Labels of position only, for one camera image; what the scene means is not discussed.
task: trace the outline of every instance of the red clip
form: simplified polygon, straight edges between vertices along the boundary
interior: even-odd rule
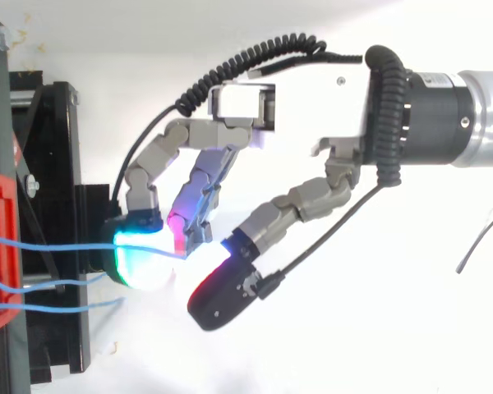
[[[18,240],[16,222],[16,182],[0,175],[0,237]],[[15,288],[21,288],[21,267],[19,250],[0,244],[0,282]],[[20,294],[10,294],[0,290],[0,303],[22,304]],[[0,328],[17,316],[18,309],[0,310]]]

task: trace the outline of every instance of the blue wire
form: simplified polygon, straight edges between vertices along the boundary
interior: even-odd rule
[[[103,273],[102,275],[99,275],[97,277],[94,277],[93,279],[90,279],[89,281],[76,281],[73,279],[67,279],[67,280],[61,280],[61,281],[51,281],[51,282],[43,282],[39,283],[33,286],[30,286],[26,289],[17,289],[15,287],[9,287],[8,285],[4,285],[3,283],[0,282],[0,290],[6,291],[7,293],[11,294],[26,294],[26,293],[31,293],[32,291],[38,291],[38,290],[43,290],[46,289],[48,286],[61,286],[61,285],[68,285],[68,286],[88,286],[92,283],[98,282],[101,280],[103,277],[107,276],[107,273]]]
[[[99,302],[98,304],[89,304],[86,306],[78,306],[75,308],[58,308],[54,306],[29,305],[29,304],[0,304],[0,309],[23,309],[32,310],[34,312],[45,312],[47,314],[78,314],[87,312],[92,308],[101,308],[104,306],[121,304],[126,298],[121,297],[113,301]]]
[[[35,244],[26,244],[25,242],[18,242],[13,240],[8,240],[7,238],[0,237],[0,244],[12,246],[19,249],[25,250],[33,250],[35,252],[68,252],[68,251],[77,251],[77,250],[116,250],[117,248],[125,249],[125,250],[139,250],[142,252],[148,252],[153,254],[161,254],[162,256],[171,257],[174,259],[185,259],[184,256],[180,256],[178,254],[165,252],[163,250],[150,248],[148,246],[138,246],[138,245],[114,245],[114,244],[70,244],[70,245],[35,245]],[[24,294],[30,291],[37,291],[41,288],[45,288],[46,286],[51,285],[77,285],[84,286],[91,283],[95,283],[102,279],[104,275],[91,279],[89,281],[72,281],[72,280],[62,280],[62,281],[54,281],[54,282],[45,282],[40,283],[38,285],[32,286],[27,289],[15,289],[9,286],[4,285],[0,282],[0,289],[14,293],[14,294]],[[23,310],[31,310],[35,312],[45,312],[49,314],[78,314],[81,312],[87,312],[92,308],[100,308],[104,306],[116,305],[120,304],[125,300],[125,298],[117,298],[116,300],[100,302],[98,304],[90,304],[85,306],[79,306],[74,308],[58,308],[52,306],[43,306],[43,305],[29,305],[29,304],[0,304],[0,309],[23,309]]]
[[[178,254],[165,252],[148,246],[138,245],[115,245],[115,244],[70,244],[70,245],[35,245],[26,244],[25,242],[18,242],[8,240],[7,238],[0,237],[0,244],[13,246],[19,249],[33,250],[34,252],[70,252],[75,250],[116,250],[118,248],[125,250],[139,250],[141,252],[148,252],[153,254],[161,254],[162,256],[171,257],[174,259],[184,260],[185,256]]]

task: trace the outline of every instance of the robotic hand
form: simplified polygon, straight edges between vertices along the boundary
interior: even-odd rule
[[[168,226],[179,255],[188,256],[202,243],[212,241],[208,215],[217,207],[220,184],[239,150],[255,145],[263,133],[276,131],[276,108],[278,113],[288,113],[288,108],[279,106],[277,86],[266,83],[263,77],[296,68],[313,76],[318,66],[362,62],[361,57],[327,53],[325,47],[325,43],[317,43],[313,37],[307,39],[304,34],[299,38],[293,34],[290,39],[284,36],[270,40],[225,62],[189,89],[173,108],[190,116],[210,96],[213,120],[171,121],[164,134],[156,137],[131,163],[125,171],[130,186],[128,215],[122,221],[126,229],[150,232],[162,229],[152,182],[177,157],[178,150],[187,147],[201,152],[190,180],[173,203]],[[257,83],[223,85],[224,80],[231,80],[240,72],[290,52],[302,52],[306,56],[290,57],[250,71],[248,76],[257,79]],[[371,73],[368,89],[362,91],[359,130],[333,137],[330,113],[323,115],[317,122],[320,130],[313,154],[329,150],[325,175],[262,204],[223,241],[230,257],[198,286],[188,303],[189,313],[203,329],[222,327],[255,298],[264,299],[271,294],[292,269],[369,198],[381,188],[401,183],[401,163],[493,166],[493,72],[413,73],[404,69],[395,53],[381,46],[370,48],[365,61]],[[328,89],[329,83],[336,82],[322,80],[312,88]],[[308,97],[301,92],[295,94],[294,104]],[[299,116],[319,115],[304,111]],[[378,186],[287,267],[262,277],[252,264],[254,260],[281,241],[295,222],[323,218],[344,206],[358,183],[361,165],[367,164],[377,166]]]

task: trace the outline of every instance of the white wall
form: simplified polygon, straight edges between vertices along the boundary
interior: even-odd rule
[[[12,69],[42,69],[47,82],[68,80],[81,92],[89,183],[113,181],[132,141],[193,80],[275,34],[314,32],[341,53],[385,44],[419,71],[493,69],[493,0],[475,7],[445,0],[0,0],[0,19],[16,41],[18,30],[27,33],[10,52]],[[321,99],[351,102],[360,94],[351,82]],[[332,109],[333,130],[347,115]],[[280,137],[300,141],[303,133],[289,128]],[[164,207],[194,157],[183,152],[158,182]],[[242,153],[223,185],[216,238],[321,167],[305,155]],[[374,172],[365,169],[354,200],[375,184]],[[103,282],[92,287],[91,301],[126,295],[128,302],[110,319],[106,311],[90,314],[94,363],[34,392],[493,393],[493,230],[464,273],[454,273],[492,209],[493,169],[404,168],[401,187],[371,201],[268,300],[213,333],[202,332],[185,306],[211,259],[187,262],[152,294]],[[259,269],[290,261],[343,211],[296,225]]]

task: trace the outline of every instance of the black cable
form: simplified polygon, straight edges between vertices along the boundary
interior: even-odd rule
[[[285,71],[295,66],[312,63],[336,63],[336,64],[360,64],[363,56],[360,55],[338,55],[331,52],[320,52],[312,56],[294,56],[279,62],[270,63],[268,66],[256,68],[248,73],[249,77],[270,76],[277,72]]]
[[[374,189],[369,191],[366,195],[360,198],[360,200],[355,203],[343,216],[339,219],[336,224],[334,224],[319,240],[312,244],[307,250],[297,256],[287,267],[283,268],[282,273],[287,275],[295,267],[299,265],[303,260],[309,257],[311,254],[316,252],[320,246],[322,246],[334,233],[336,233],[352,216],[358,211],[367,201],[378,193],[383,186],[376,186]]]
[[[262,300],[270,296],[278,287],[283,279],[303,260],[308,258],[311,254],[316,252],[331,236],[333,236],[342,226],[348,222],[354,213],[358,211],[367,201],[376,195],[383,186],[376,186],[374,189],[369,191],[366,195],[360,198],[360,200],[355,203],[343,216],[339,219],[336,224],[334,224],[319,240],[312,244],[307,250],[297,256],[289,265],[285,268],[271,273],[269,276],[261,278],[256,283],[256,294]]]
[[[162,111],[151,123],[148,125],[148,127],[145,128],[145,130],[139,135],[139,138],[133,143],[131,146],[130,150],[128,151],[126,157],[124,158],[124,162],[122,162],[121,169],[118,172],[117,180],[115,181],[115,186],[113,187],[113,193],[112,193],[112,200],[111,200],[111,216],[116,216],[118,215],[118,202],[117,202],[117,197],[118,197],[118,192],[121,189],[122,181],[124,180],[124,173],[126,172],[128,166],[130,165],[131,158],[135,154],[135,152],[139,149],[139,146],[141,146],[142,142],[145,140],[145,138],[148,136],[148,134],[154,129],[155,126],[157,126],[157,123],[163,120],[171,111],[175,109],[175,105],[171,105],[168,108],[166,108],[164,111]]]
[[[482,241],[482,238],[484,238],[484,236],[487,234],[487,232],[492,227],[493,227],[493,220],[491,221],[491,223],[489,225],[486,226],[486,228],[484,228],[484,230],[481,231],[481,233],[478,235],[478,237],[475,240],[475,242],[473,242],[473,245],[471,245],[471,248],[469,248],[469,251],[464,256],[464,258],[462,259],[462,261],[460,262],[460,264],[458,265],[458,267],[456,269],[456,272],[457,273],[461,273],[463,271],[463,269],[466,267],[466,264],[468,263],[469,258],[471,257],[471,255],[473,254],[473,252],[475,251],[475,249],[477,248],[478,244],[480,244],[480,242]]]
[[[261,63],[272,60],[276,57],[288,55],[290,53],[303,53],[304,57],[314,57],[321,55],[327,49],[325,41],[316,41],[316,37],[301,33],[284,35],[269,39],[259,45],[254,45],[245,51],[237,54],[223,62],[220,66],[210,70],[197,81],[190,89],[184,93],[179,100],[175,102],[175,106],[179,113],[184,117],[190,117],[191,114],[208,98],[210,89],[214,86],[221,85],[226,80],[233,80],[243,72],[251,70],[253,67],[259,66]],[[355,62],[358,57],[338,55],[337,53],[329,53],[330,62]]]

